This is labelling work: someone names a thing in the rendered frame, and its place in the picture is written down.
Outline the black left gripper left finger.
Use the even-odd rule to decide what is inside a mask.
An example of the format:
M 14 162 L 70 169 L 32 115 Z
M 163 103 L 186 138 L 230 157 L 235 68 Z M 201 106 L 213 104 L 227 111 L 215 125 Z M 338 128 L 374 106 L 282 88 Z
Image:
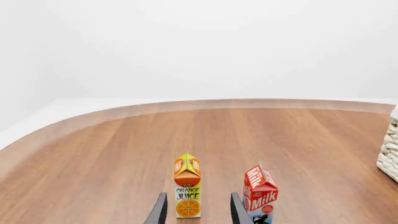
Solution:
M 167 219 L 167 210 L 167 194 L 165 192 L 161 192 L 144 224 L 165 224 Z

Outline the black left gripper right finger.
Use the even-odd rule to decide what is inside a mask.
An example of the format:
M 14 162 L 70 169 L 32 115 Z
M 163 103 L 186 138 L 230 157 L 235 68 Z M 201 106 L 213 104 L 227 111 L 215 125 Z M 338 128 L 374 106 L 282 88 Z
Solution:
M 254 224 L 243 207 L 239 194 L 236 192 L 231 193 L 230 211 L 233 224 Z

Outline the red milk carton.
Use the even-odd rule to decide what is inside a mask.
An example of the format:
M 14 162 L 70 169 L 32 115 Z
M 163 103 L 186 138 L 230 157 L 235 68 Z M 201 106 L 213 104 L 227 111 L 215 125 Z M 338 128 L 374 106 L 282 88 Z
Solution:
M 271 173 L 261 163 L 245 173 L 243 207 L 254 224 L 272 224 L 278 194 Z

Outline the white woven basket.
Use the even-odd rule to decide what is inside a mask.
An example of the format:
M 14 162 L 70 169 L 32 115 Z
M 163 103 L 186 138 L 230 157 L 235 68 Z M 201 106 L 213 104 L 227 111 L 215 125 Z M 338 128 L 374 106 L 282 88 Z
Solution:
M 392 111 L 390 118 L 376 166 L 398 183 L 398 109 Z

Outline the orange juice carton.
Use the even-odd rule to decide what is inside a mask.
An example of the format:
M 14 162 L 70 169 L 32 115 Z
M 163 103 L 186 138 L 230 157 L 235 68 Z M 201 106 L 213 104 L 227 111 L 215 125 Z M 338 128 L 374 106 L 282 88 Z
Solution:
M 187 152 L 174 162 L 174 200 L 177 218 L 201 217 L 201 165 Z

